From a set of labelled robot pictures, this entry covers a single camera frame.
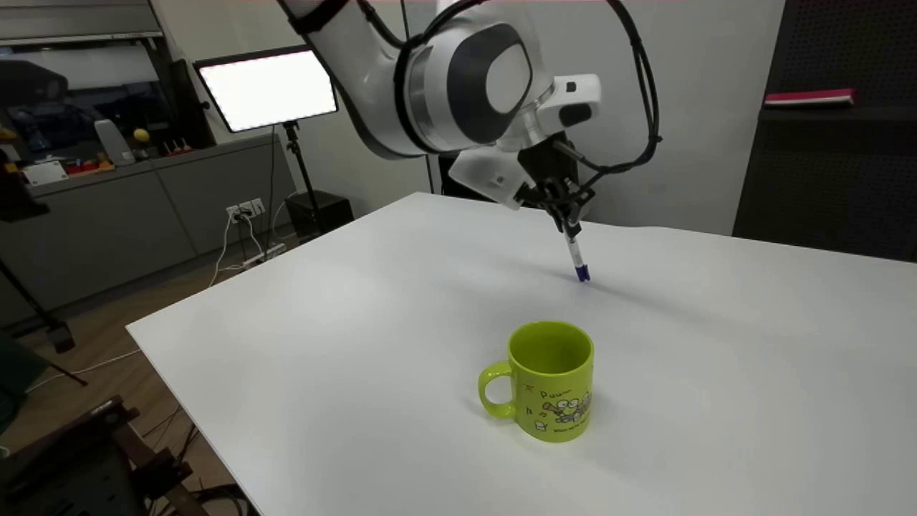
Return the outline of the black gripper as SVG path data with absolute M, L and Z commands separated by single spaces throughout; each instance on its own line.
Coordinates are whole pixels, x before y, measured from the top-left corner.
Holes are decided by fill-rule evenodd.
M 545 210 L 560 229 L 581 221 L 586 206 L 597 197 L 594 186 L 580 186 L 580 150 L 568 134 L 553 134 L 520 153 L 528 183 L 515 196 L 522 206 Z

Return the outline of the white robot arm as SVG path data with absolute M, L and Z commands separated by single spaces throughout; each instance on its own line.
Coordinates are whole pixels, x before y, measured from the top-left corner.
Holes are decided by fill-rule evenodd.
M 451 157 L 448 176 L 505 206 L 543 206 L 580 231 L 565 133 L 601 104 L 597 74 L 553 74 L 522 5 L 454 0 L 399 41 L 368 0 L 279 0 L 339 87 L 365 144 L 388 157 Z

